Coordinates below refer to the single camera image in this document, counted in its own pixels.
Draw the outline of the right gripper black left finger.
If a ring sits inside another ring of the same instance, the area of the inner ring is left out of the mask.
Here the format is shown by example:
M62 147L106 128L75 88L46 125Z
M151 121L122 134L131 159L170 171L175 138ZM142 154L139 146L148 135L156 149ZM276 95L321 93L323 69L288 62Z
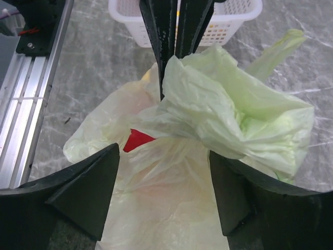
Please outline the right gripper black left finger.
M47 249L60 221L101 240L119 161L114 143L46 177L1 189L1 249Z

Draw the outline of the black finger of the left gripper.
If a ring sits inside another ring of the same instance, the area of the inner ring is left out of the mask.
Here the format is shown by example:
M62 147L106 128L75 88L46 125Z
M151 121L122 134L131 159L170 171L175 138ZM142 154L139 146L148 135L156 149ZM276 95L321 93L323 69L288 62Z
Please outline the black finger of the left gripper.
M214 12L214 1L181 1L175 56L179 59L194 53Z
M164 98L165 68L174 55L177 1L140 0L139 8L158 65L160 98Z

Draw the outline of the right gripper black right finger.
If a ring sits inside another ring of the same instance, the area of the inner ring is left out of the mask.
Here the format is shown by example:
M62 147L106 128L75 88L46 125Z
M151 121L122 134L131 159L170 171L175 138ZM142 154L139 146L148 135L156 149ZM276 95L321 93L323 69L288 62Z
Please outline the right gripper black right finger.
M332 249L332 192L281 182L215 152L209 162L230 249Z

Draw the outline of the pink fake dragon fruit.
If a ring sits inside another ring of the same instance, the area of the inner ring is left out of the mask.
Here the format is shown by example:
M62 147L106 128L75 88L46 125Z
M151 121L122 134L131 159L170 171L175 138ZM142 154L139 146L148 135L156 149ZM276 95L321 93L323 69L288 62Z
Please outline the pink fake dragon fruit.
M154 140L155 140L155 138L153 138L145 133L142 133L135 129L131 129L131 134L123 148L123 151L128 153L128 152L136 149L137 147L144 145L146 143L152 142Z

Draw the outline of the light green plastic bag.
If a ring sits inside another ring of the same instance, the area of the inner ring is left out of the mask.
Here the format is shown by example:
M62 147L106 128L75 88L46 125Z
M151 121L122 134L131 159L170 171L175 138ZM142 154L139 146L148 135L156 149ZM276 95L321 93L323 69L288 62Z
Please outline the light green plastic bag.
M160 98L158 68L111 93L86 116L63 152L71 163L117 143L120 162L97 249L228 249L209 166L211 151L290 182L308 150L314 107L265 82L305 41L285 36L247 69L212 45L172 57ZM126 153L138 130L154 141Z

